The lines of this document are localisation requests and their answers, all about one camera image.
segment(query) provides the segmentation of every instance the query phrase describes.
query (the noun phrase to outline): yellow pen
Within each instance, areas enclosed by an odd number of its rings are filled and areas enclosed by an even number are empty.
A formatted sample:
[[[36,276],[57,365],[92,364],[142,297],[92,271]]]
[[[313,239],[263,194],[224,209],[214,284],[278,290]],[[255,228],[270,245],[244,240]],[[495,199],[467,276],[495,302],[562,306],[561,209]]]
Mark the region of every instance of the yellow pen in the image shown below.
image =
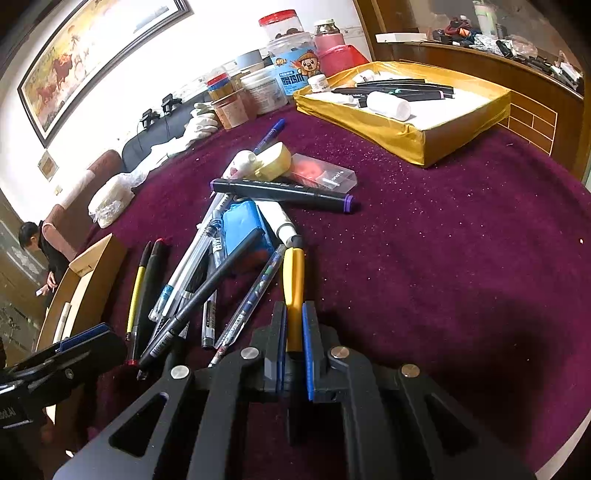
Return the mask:
[[[138,305],[139,289],[142,286],[144,280],[144,273],[146,272],[146,266],[150,259],[150,253],[152,253],[152,242],[148,242],[148,245],[144,248],[142,258],[139,261],[138,274],[135,276],[134,292],[131,294],[131,305],[129,306],[129,317],[127,318],[127,331],[125,332],[125,340],[130,340],[131,330],[134,327],[135,309]]]
[[[304,251],[299,235],[291,237],[283,259],[283,291],[287,306],[288,352],[301,352],[301,308],[304,303]]]

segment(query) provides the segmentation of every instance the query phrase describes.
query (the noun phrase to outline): painting of horses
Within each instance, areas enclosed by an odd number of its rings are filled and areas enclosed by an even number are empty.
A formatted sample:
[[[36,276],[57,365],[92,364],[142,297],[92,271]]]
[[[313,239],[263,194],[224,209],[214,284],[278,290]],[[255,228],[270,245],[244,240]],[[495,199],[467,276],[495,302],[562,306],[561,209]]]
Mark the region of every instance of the painting of horses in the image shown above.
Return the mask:
[[[18,88],[43,146],[102,76],[188,13],[186,0],[83,0],[44,45]]]

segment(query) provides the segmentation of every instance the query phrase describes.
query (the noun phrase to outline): paper box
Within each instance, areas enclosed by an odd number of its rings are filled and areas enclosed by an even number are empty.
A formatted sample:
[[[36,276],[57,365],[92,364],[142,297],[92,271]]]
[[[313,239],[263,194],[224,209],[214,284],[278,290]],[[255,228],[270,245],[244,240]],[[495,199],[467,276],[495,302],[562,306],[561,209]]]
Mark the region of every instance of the paper box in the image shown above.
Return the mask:
[[[41,335],[37,351],[53,344],[57,323],[64,303],[72,304],[62,339],[88,330],[100,323],[111,287],[125,257],[126,248],[110,234],[76,257],[64,275],[51,306]],[[83,397],[83,385],[72,391],[72,395],[56,406],[47,407],[47,415],[68,450],[78,450],[80,440],[76,430],[78,406]]]
[[[126,248],[110,234],[76,257],[66,271],[41,328],[37,352],[53,344],[64,303],[72,304],[62,339],[100,323]]]
[[[311,87],[294,92],[297,109],[346,128],[389,152],[421,167],[433,165],[509,116],[511,91],[496,83],[420,63],[375,61],[328,79],[331,88],[344,86],[365,70],[391,72],[453,86],[456,98],[412,102],[417,114],[407,122],[323,100],[307,98]]]

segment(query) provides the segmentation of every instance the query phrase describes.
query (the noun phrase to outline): cartoon label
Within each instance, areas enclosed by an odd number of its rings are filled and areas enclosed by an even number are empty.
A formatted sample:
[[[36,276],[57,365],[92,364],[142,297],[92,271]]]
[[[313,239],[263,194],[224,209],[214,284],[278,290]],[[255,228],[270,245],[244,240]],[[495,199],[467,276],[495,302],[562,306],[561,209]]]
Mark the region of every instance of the cartoon label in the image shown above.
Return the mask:
[[[308,78],[322,73],[320,60],[311,48],[280,53],[273,61],[277,68],[277,79],[286,95],[293,95],[296,90],[308,85]]]

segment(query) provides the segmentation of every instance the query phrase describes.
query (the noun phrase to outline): white box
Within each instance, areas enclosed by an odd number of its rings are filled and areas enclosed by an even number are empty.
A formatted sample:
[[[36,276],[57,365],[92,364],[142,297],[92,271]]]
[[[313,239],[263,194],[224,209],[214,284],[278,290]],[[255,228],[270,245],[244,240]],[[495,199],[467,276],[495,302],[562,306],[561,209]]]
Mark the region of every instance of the white box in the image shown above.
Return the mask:
[[[375,36],[378,43],[402,43],[406,41],[427,41],[424,33],[378,33]]]

